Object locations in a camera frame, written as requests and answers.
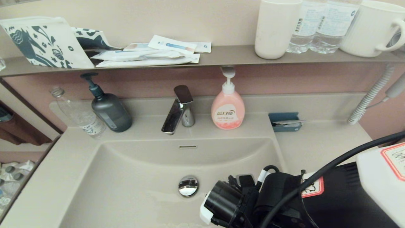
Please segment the gray pump bottle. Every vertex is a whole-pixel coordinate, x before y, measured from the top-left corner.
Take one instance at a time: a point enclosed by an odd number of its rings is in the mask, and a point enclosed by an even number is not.
[[[104,93],[97,84],[94,84],[92,76],[95,75],[98,75],[98,73],[84,73],[80,76],[89,83],[89,89],[95,97],[92,101],[94,112],[112,131],[126,131],[132,125],[131,116],[122,106],[117,96]]]

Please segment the mug handle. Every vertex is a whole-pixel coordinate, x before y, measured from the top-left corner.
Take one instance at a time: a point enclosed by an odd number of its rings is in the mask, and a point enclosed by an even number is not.
[[[393,21],[392,24],[399,26],[401,30],[401,37],[399,38],[398,42],[394,44],[392,47],[387,47],[387,45],[380,44],[376,47],[377,50],[382,52],[392,52],[399,49],[405,44],[405,21],[398,19]]]

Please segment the chrome faucet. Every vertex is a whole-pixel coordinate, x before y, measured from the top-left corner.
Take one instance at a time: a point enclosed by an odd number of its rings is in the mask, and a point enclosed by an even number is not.
[[[185,85],[176,86],[174,91],[176,94],[176,99],[162,126],[162,132],[168,135],[175,133],[180,119],[181,123],[185,127],[191,127],[195,123],[194,116],[190,110],[190,103],[193,102],[193,97],[191,96],[188,87]]]

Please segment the white mug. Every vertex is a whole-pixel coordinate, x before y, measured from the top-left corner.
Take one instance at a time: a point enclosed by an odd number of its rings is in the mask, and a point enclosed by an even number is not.
[[[297,25],[303,0],[262,0],[257,23],[255,51],[265,59],[284,55]]]
[[[399,49],[405,44],[404,19],[404,7],[364,0],[340,49],[360,57],[376,57]],[[392,47],[386,47],[398,28],[401,38]]]

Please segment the bathroom sink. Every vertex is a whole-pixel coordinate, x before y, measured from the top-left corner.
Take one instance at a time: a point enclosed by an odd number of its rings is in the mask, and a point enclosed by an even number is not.
[[[60,227],[217,227],[199,218],[205,195],[229,175],[280,166],[270,138],[106,142],[88,167]],[[199,189],[185,198],[179,181]]]

